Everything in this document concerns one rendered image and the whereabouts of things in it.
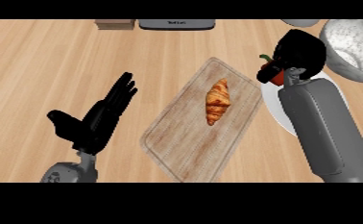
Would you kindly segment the white plate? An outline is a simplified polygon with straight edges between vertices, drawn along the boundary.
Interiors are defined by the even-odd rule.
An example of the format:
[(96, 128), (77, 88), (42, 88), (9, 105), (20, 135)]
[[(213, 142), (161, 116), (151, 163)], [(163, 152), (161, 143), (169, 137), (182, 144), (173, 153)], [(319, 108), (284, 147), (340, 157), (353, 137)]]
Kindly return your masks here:
[[(346, 101), (346, 106), (349, 108), (349, 102), (346, 100), (346, 95), (344, 95), (341, 88), (340, 88), (338, 84), (335, 83), (334, 79), (329, 77), (329, 75), (324, 71), (321, 71), (319, 74), (316, 74), (312, 77), (312, 79), (319, 79), (319, 78), (326, 79), (334, 83), (334, 85), (340, 91), (340, 94), (343, 96), (343, 99)], [(290, 134), (293, 136), (297, 136), (290, 117), (285, 114), (285, 111), (284, 111), (284, 108), (282, 108), (282, 105), (279, 102), (279, 98), (278, 98), (278, 92), (282, 88), (284, 88), (284, 86), (279, 87), (273, 83), (262, 84), (263, 99), (265, 99), (265, 103), (266, 103), (266, 106), (269, 108), (269, 111), (270, 111), (270, 114), (272, 114), (275, 121), (282, 126), (282, 128), (287, 130), (287, 132), (290, 132)]]

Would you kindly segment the grey speckled bowl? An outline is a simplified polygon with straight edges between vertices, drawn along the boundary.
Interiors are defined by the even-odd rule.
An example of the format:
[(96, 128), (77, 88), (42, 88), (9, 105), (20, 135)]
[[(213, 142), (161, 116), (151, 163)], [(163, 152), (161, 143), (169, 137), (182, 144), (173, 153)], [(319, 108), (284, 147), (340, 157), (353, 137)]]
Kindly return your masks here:
[(363, 19), (328, 20), (319, 38), (326, 46), (329, 69), (363, 83)]

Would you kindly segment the red bell pepper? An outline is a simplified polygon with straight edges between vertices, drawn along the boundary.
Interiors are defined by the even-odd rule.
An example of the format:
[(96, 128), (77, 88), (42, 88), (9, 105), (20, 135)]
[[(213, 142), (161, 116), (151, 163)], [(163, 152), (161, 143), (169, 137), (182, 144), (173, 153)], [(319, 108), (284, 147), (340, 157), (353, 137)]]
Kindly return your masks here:
[[(262, 54), (260, 58), (265, 59), (267, 61), (267, 63), (262, 66), (262, 68), (266, 68), (266, 66), (273, 62), (273, 59), (269, 55)], [(282, 86), (284, 85), (284, 71), (279, 71), (278, 74), (273, 76), (273, 78), (270, 79), (270, 82), (276, 85), (276, 86)]]

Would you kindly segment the dark grey appliance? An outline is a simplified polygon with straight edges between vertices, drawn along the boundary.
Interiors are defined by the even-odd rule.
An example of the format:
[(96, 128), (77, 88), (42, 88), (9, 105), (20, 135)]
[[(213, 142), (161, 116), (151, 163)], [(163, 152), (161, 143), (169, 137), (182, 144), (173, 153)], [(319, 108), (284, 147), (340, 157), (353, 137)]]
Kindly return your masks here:
[(144, 30), (198, 31), (210, 30), (216, 26), (214, 19), (141, 19)]

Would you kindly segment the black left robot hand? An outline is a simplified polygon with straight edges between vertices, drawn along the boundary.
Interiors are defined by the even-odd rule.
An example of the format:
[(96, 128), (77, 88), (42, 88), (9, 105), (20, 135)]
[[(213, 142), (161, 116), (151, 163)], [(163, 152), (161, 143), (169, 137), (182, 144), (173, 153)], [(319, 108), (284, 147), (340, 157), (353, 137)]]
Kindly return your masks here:
[(104, 150), (138, 92), (132, 77), (132, 73), (123, 74), (105, 98), (95, 103), (83, 119), (59, 110), (52, 110), (48, 114), (55, 124), (55, 134), (73, 142), (76, 150), (90, 155)]

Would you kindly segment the brown wooden block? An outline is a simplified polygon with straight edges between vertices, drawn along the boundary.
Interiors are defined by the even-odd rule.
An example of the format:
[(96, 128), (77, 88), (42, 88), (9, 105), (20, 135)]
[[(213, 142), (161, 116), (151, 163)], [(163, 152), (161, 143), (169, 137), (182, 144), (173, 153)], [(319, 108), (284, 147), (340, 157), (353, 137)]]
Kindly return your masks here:
[(135, 19), (96, 19), (95, 24), (99, 30), (132, 30)]

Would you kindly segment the wooden cutting board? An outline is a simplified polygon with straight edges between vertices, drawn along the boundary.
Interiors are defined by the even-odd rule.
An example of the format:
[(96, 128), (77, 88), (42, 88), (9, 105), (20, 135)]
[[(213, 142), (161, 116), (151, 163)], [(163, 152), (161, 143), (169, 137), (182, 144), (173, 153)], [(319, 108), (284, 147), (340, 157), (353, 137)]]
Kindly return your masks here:
[[(222, 79), (232, 105), (208, 124), (205, 97)], [(175, 181), (219, 179), (262, 103), (260, 86), (222, 60), (208, 59), (141, 139), (146, 154)]]

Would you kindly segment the golden croissant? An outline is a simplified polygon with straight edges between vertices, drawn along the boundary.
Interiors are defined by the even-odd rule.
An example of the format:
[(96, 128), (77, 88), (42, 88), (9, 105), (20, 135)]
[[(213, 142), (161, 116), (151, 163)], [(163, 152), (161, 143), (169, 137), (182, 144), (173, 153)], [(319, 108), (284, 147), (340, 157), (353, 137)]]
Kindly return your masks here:
[(210, 126), (220, 120), (231, 104), (228, 79), (223, 78), (213, 85), (205, 96), (205, 118)]

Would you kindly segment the grey round object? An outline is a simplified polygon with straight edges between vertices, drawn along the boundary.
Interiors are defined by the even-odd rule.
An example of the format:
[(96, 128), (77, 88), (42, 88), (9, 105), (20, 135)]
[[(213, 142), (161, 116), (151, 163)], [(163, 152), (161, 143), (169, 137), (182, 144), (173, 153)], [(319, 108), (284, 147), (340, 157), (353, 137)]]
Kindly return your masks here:
[(319, 20), (318, 19), (284, 19), (284, 22), (294, 27), (310, 27)]

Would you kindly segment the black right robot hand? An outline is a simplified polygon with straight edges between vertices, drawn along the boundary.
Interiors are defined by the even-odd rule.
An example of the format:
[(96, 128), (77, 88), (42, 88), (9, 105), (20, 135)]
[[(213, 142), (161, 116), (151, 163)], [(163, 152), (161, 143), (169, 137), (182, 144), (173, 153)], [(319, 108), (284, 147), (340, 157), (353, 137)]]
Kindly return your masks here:
[(266, 84), (279, 71), (291, 67), (303, 68), (301, 80), (307, 80), (322, 70), (326, 62), (326, 46), (306, 31), (293, 29), (278, 42), (272, 63), (257, 73), (257, 80)]

